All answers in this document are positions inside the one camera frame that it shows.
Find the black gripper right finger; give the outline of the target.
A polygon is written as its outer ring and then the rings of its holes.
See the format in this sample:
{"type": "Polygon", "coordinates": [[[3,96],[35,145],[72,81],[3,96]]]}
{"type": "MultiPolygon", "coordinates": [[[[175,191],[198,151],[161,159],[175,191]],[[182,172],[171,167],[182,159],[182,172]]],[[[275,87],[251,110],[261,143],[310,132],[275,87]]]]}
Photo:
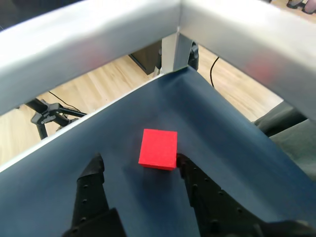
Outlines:
{"type": "Polygon", "coordinates": [[[265,222],[244,208],[193,161],[177,154],[176,166],[185,182],[202,237],[314,237],[302,221],[265,222]]]}

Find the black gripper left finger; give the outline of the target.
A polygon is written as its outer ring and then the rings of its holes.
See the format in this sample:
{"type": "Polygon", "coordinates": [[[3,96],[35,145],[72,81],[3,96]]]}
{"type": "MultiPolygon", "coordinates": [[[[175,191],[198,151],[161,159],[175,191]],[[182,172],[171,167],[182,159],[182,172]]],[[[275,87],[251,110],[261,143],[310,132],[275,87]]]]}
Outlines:
{"type": "Polygon", "coordinates": [[[77,179],[71,227],[64,237],[125,237],[119,214],[110,209],[104,184],[104,162],[96,154],[77,179]]]}

